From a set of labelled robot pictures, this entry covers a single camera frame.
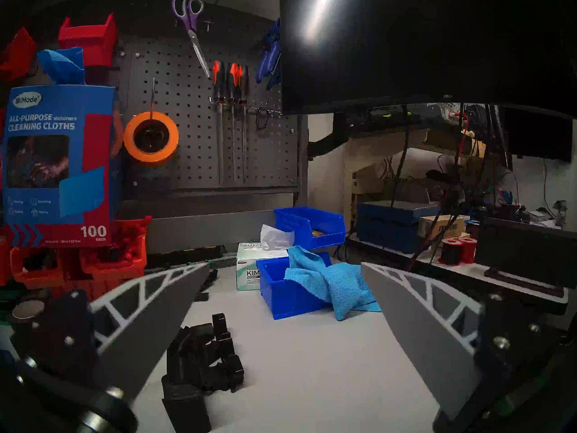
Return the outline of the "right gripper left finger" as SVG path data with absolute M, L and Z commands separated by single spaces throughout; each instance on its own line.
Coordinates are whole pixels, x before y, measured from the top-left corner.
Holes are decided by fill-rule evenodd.
M 174 339 L 205 282 L 197 263 L 126 281 L 89 302 L 73 289 L 48 299 L 33 316 L 14 318 L 21 360 L 67 382 L 133 400 Z

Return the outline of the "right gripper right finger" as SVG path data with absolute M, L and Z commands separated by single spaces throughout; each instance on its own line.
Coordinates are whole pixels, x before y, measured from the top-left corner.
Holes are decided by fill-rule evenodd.
M 436 421 L 545 421 L 561 413 L 560 334 L 541 307 L 498 291 L 478 301 L 372 263 L 361 272 L 439 404 Z

